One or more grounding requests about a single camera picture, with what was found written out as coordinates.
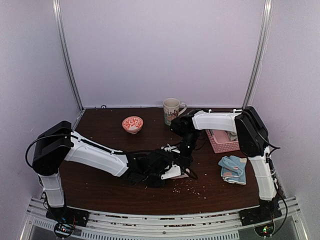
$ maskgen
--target wire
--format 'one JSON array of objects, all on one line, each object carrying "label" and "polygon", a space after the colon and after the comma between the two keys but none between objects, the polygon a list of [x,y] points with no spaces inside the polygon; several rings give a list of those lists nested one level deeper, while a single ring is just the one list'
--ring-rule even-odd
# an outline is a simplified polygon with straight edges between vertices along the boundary
[{"label": "wire", "polygon": [[285,205],[285,216],[284,216],[284,219],[283,219],[283,222],[281,223],[280,227],[272,234],[272,236],[274,236],[277,232],[279,232],[279,230],[282,228],[282,226],[285,224],[285,221],[287,219],[287,216],[288,216],[288,205],[284,199],[284,197],[280,194],[279,192],[279,188],[275,188],[276,189],[276,192],[279,194],[281,200],[283,201],[284,205]]},{"label": "wire", "polygon": [[204,143],[201,145],[201,147],[199,147],[199,148],[195,149],[195,151],[198,151],[198,150],[202,149],[202,148],[203,148],[203,146],[206,144],[206,142],[207,142],[207,139],[205,139],[205,141],[204,141]]},{"label": "wire", "polygon": [[30,168],[33,169],[32,165],[29,163],[29,160],[28,160],[28,153],[29,153],[29,150],[31,149],[31,147],[32,147],[35,143],[37,143],[37,142],[39,142],[39,141],[41,141],[41,140],[43,140],[43,139],[48,139],[48,138],[53,138],[53,137],[73,137],[73,138],[76,138],[76,139],[77,139],[76,136],[73,136],[73,135],[71,135],[71,134],[54,134],[54,135],[49,135],[49,136],[42,136],[42,137],[34,140],[34,141],[33,141],[32,143],[30,143],[30,145],[27,147],[27,149],[26,149],[26,151],[25,151],[25,156],[24,156],[24,157],[25,157],[25,162],[26,162],[26,164],[27,164]]},{"label": "wire", "polygon": [[280,148],[274,148],[274,149],[272,149],[271,152],[268,154],[268,156],[271,156],[271,154],[272,154],[275,150],[278,150],[278,149],[280,149]]}]

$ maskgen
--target metal frame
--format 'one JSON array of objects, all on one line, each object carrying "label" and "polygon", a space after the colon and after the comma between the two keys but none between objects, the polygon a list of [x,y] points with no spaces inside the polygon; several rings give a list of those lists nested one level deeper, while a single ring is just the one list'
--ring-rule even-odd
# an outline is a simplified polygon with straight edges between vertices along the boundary
[{"label": "metal frame", "polygon": [[272,11],[272,0],[265,0],[258,47],[256,50],[250,82],[249,82],[249,85],[245,94],[245,98],[243,101],[243,105],[242,105],[243,109],[247,107],[249,104],[251,104],[253,95],[256,90],[257,81],[259,79],[259,74],[262,66],[261,65],[262,57],[266,49],[266,41],[268,39],[268,34],[270,29],[271,11]]},{"label": "metal frame", "polygon": [[[263,53],[265,51],[266,40],[268,38],[268,32],[270,28],[272,1],[273,0],[265,0],[265,3],[264,3],[264,11],[263,11],[258,47],[257,47],[255,59],[254,59],[250,81],[249,81],[248,88],[242,104],[242,108],[247,107],[251,103],[252,97],[255,92],[255,87],[257,85],[257,80],[259,78],[259,74],[261,70],[261,61],[262,61]],[[72,70],[72,65],[70,61],[70,56],[68,52],[66,36],[64,31],[63,19],[62,19],[62,14],[60,9],[60,0],[52,0],[52,3],[53,3],[53,10],[54,10],[54,17],[58,27],[59,38],[60,38],[61,49],[63,53],[63,59],[64,59],[66,71],[68,74],[68,78],[71,84],[72,92],[75,97],[77,106],[79,110],[82,111],[84,107],[81,102],[75,76]]]},{"label": "metal frame", "polygon": [[[32,198],[24,219],[19,239],[28,240],[32,226],[53,230],[55,221],[46,218],[44,194],[41,199]],[[294,225],[301,240],[308,240],[303,221],[299,214],[300,207],[295,197],[287,198],[288,216],[294,216]],[[279,202],[280,209],[285,213],[285,205]],[[86,227],[76,227],[74,237],[80,239],[136,239],[136,240],[205,240],[214,236],[232,235],[237,240],[237,232],[252,228],[253,225],[242,226],[239,211],[228,210],[214,213],[184,215],[134,215],[89,210]]]},{"label": "metal frame", "polygon": [[82,105],[81,99],[80,99],[80,94],[77,88],[74,72],[72,70],[71,62],[70,62],[70,56],[67,48],[67,42],[66,42],[66,36],[65,36],[65,30],[64,30],[64,25],[62,21],[62,15],[61,15],[61,9],[60,9],[60,0],[52,0],[53,4],[53,12],[54,12],[54,17],[56,21],[56,25],[58,28],[59,32],[59,38],[60,38],[60,43],[61,43],[61,48],[62,48],[62,54],[63,54],[63,60],[66,68],[66,72],[71,84],[71,89],[72,93],[74,95],[76,104],[79,108],[79,111],[81,112],[84,107]]}]

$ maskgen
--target mug handle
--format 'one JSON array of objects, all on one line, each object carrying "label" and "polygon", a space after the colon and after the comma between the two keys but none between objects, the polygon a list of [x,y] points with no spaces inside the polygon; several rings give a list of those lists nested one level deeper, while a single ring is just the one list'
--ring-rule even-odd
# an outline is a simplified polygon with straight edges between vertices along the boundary
[{"label": "mug handle", "polygon": [[182,105],[184,105],[184,108],[178,113],[178,116],[180,116],[181,114],[183,114],[186,110],[187,110],[187,104],[185,104],[184,102],[182,102],[180,104],[180,108],[182,108]]}]

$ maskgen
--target ceramic mug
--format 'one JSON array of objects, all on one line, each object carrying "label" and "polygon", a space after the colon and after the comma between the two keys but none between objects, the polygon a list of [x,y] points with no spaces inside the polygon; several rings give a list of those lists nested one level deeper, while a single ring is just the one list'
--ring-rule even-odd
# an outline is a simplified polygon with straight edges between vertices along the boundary
[{"label": "ceramic mug", "polygon": [[184,113],[187,110],[187,105],[184,102],[180,102],[176,98],[167,98],[163,101],[163,111],[164,111],[164,123],[168,126],[171,125],[171,121]]}]

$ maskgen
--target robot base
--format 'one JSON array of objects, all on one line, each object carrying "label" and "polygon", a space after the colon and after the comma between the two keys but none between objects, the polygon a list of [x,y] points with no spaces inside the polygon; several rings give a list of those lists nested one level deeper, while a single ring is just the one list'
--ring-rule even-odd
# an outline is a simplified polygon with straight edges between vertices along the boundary
[{"label": "robot base", "polygon": [[[47,211],[45,216],[48,219],[52,219],[55,221],[57,220],[53,217],[50,211]],[[67,207],[66,213],[64,214],[63,218],[65,219],[65,223],[71,226],[75,224],[76,226],[86,227],[88,218],[89,218],[89,212]]]},{"label": "robot base", "polygon": [[[242,226],[247,226],[251,224],[258,224],[262,222],[267,222],[271,220],[271,214],[268,214],[268,211],[261,206],[255,208],[244,209],[239,212]],[[273,218],[279,218],[282,216],[280,209],[275,209],[273,211]]]}]

